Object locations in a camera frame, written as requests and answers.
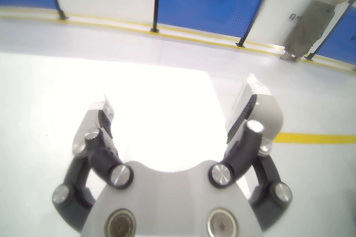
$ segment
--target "beige shoe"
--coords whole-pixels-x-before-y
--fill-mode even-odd
[[[293,60],[293,57],[291,56],[291,53],[289,53],[289,52],[285,52],[284,53],[284,55],[282,55],[281,57],[280,57],[280,59],[282,59],[282,60],[284,60],[284,61],[291,61],[291,60]]]

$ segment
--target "white floor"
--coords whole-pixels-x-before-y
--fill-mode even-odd
[[[5,203],[0,219],[0,230],[5,232],[3,236],[19,236],[24,232],[27,236],[77,236],[54,211],[50,201],[52,189],[47,191],[47,188],[38,186],[36,195],[26,195],[26,185],[36,185],[37,180],[41,181],[44,177],[54,189],[62,179],[52,178],[46,165],[56,169],[55,175],[64,175],[68,166],[61,154],[70,151],[55,144],[56,138],[66,137],[66,127],[62,126],[64,121],[59,124],[54,119],[56,108],[65,106],[57,103],[52,108],[43,109],[49,94],[52,100],[57,97],[61,101],[63,93],[59,89],[63,88],[57,89],[56,83],[72,85],[74,93],[78,94],[78,81],[83,81],[83,77],[88,78],[92,74],[93,80],[100,83],[100,73],[116,65],[80,59],[202,70],[209,75],[221,114],[225,116],[244,80],[249,73],[253,73],[280,103],[285,117],[283,132],[356,134],[356,79],[349,73],[310,63],[283,62],[274,56],[182,43],[162,37],[151,38],[112,29],[0,20],[0,33],[0,75],[3,82],[0,104],[3,109],[1,114],[5,116],[0,130],[2,134],[14,134],[13,138],[3,137],[5,148],[1,152],[1,177],[6,179],[6,186],[1,188],[4,192],[1,201]],[[115,74],[111,75],[113,81],[115,78]],[[87,89],[91,84],[92,81],[82,85],[82,88]],[[46,130],[51,132],[52,142],[46,141],[40,129],[38,124],[41,120],[32,117],[38,113],[38,108],[51,114],[52,119]],[[72,116],[80,121],[78,112]],[[43,136],[43,146],[33,146],[28,139],[28,130]],[[291,187],[294,200],[285,216],[265,235],[355,236],[355,152],[354,144],[275,144],[272,157],[282,180]],[[29,160],[28,165],[21,166],[19,163],[22,162],[17,162],[16,158],[21,157]],[[26,172],[24,179],[16,177],[21,169]],[[249,186],[253,187],[253,176],[248,173],[246,178]],[[22,185],[23,195],[9,195],[12,187]],[[25,218],[24,212],[31,214],[31,208],[38,203],[46,203],[46,213],[28,215],[31,220],[28,228],[14,223],[18,219],[15,214],[7,214],[9,209],[12,212],[18,209],[21,212],[19,216]]]

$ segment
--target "black linkage arm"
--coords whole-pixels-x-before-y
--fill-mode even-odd
[[[249,203],[261,229],[265,231],[283,215],[293,195],[290,188],[281,182],[271,156],[257,157],[253,168],[259,185],[253,191]]]
[[[85,187],[89,172],[88,158],[74,158],[63,184],[55,189],[52,196],[52,203],[58,213],[78,232],[83,229],[95,203],[89,188]]]
[[[243,128],[241,140],[236,141],[224,159],[209,170],[209,180],[217,188],[233,184],[248,171],[257,158],[263,126],[255,120],[250,120]]]

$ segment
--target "yellow floor stripe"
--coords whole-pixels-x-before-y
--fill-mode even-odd
[[[274,143],[356,144],[356,135],[280,133]]]
[[[338,60],[335,60],[335,59],[329,59],[329,58],[325,58],[325,57],[322,57],[318,54],[316,54],[314,56],[314,58],[316,59],[320,59],[320,60],[323,60],[323,61],[327,61],[327,62],[331,62],[331,63],[335,63],[335,64],[339,64],[339,65],[342,65],[344,67],[355,67],[355,65],[352,65],[352,64],[349,64],[349,63],[345,63],[345,62],[341,62],[341,61],[338,61]]]
[[[206,33],[200,33],[200,32],[195,32],[195,31],[190,31],[190,30],[184,30],[184,29],[178,29],[178,28],[172,28],[169,26],[157,26],[158,29],[167,29],[167,30],[172,30],[172,31],[177,31],[177,32],[183,32],[183,33],[189,33],[189,34],[196,34],[196,35],[200,35],[200,36],[205,36],[208,38],[217,38],[217,39],[225,39],[225,40],[232,40],[235,43],[238,43],[240,38],[229,38],[226,36],[218,36],[218,35],[213,35],[213,34],[206,34]],[[251,43],[249,41],[245,41],[246,44],[250,44],[250,45],[258,45],[258,46],[263,46],[265,48],[271,48],[271,49],[275,49],[274,46],[271,45],[265,45],[265,44],[257,44],[257,43]]]
[[[68,17],[81,17],[81,18],[90,18],[90,19],[98,19],[98,20],[106,20],[106,21],[113,21],[113,22],[120,22],[120,23],[126,23],[126,24],[133,24],[133,25],[140,25],[140,26],[146,26],[151,28],[152,25],[150,24],[144,24],[144,23],[137,23],[137,22],[132,22],[132,21],[123,21],[123,20],[118,20],[118,19],[111,19],[111,18],[105,18],[105,17],[95,17],[95,16],[87,16],[87,15],[79,15],[79,14],[66,14]]]
[[[43,13],[43,14],[52,14],[59,17],[58,11],[56,9],[41,9],[41,8],[18,8],[18,7],[7,7],[1,6],[0,11],[2,12],[19,12],[19,13]]]
[[[241,50],[241,51],[248,51],[248,52],[252,52],[252,53],[268,54],[268,55],[277,56],[277,57],[279,57],[281,55],[281,54],[277,54],[277,53],[271,53],[271,52],[263,51],[261,49],[239,48],[236,45],[221,44],[221,43],[212,42],[212,41],[205,41],[205,40],[194,39],[194,38],[186,38],[186,37],[183,37],[183,36],[176,36],[176,35],[170,35],[170,34],[153,33],[153,32],[150,32],[150,31],[127,28],[127,27],[122,27],[122,26],[117,26],[117,25],[106,25],[106,24],[98,24],[98,23],[85,22],[85,21],[74,21],[74,20],[70,20],[70,19],[64,21],[64,20],[59,20],[59,19],[48,19],[48,18],[30,17],[30,16],[0,16],[0,18],[25,19],[25,20],[37,20],[37,21],[51,21],[51,22],[60,22],[60,23],[63,23],[63,24],[78,24],[78,25],[87,25],[87,26],[89,25],[89,26],[104,27],[104,28],[111,28],[111,29],[120,29],[120,30],[126,30],[126,31],[131,31],[131,32],[149,34],[149,35],[156,35],[156,36],[159,35],[159,36],[172,38],[172,39],[193,41],[193,42],[196,42],[196,43],[201,43],[201,44],[206,44],[206,45],[214,45],[214,46],[220,46],[220,47],[222,46],[222,47],[225,47],[225,48],[236,49],[237,51]],[[355,72],[353,72],[351,69],[342,69],[342,68],[335,67],[335,66],[332,66],[332,65],[327,65],[327,64],[318,63],[318,62],[311,62],[311,61],[308,61],[306,59],[301,59],[300,61],[304,62],[304,63],[313,63],[313,64],[317,64],[317,65],[320,65],[320,66],[324,66],[324,67],[340,70],[340,71],[343,71],[343,72],[355,74]]]

